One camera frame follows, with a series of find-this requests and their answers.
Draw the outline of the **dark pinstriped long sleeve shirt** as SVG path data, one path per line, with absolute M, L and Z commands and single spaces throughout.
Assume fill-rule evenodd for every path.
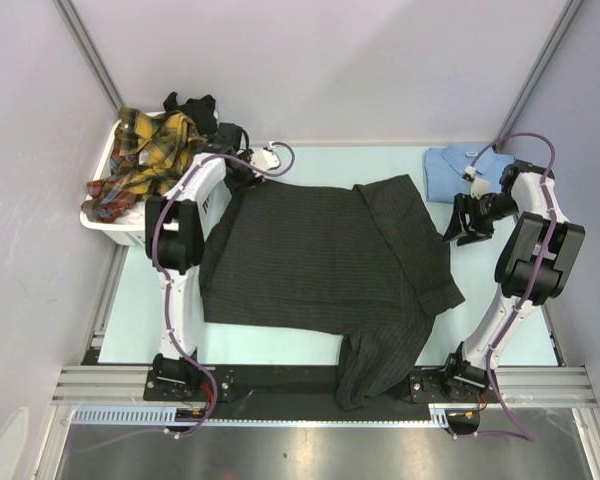
M 338 335 L 336 401 L 364 407 L 413 369 L 464 298 L 412 179 L 352 188 L 266 181 L 236 194 L 205 245 L 209 323 Z

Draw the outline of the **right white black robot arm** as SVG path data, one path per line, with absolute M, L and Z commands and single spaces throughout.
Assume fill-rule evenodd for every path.
M 470 193 L 454 198 L 445 242 L 465 246 L 491 238 L 496 221 L 516 225 L 495 266 L 496 294 L 473 333 L 450 354 L 442 370 L 443 394 L 471 400 L 494 388 L 494 371 L 516 328 L 548 299 L 559 296 L 585 239 L 564 215 L 551 171 L 516 160 L 503 170 L 498 193 L 480 191 L 471 170 Z

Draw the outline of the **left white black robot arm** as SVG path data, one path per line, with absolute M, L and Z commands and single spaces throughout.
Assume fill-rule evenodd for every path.
M 146 255 L 158 272 L 164 315 L 159 353 L 145 383 L 146 401 L 189 400 L 210 385 L 188 361 L 196 357 L 204 337 L 198 274 L 205 235 L 215 223 L 210 202 L 228 204 L 227 174 L 240 180 L 252 177 L 249 168 L 231 161 L 249 162 L 251 153 L 246 131 L 221 123 L 211 142 L 190 156 L 191 165 L 176 184 L 145 203 Z

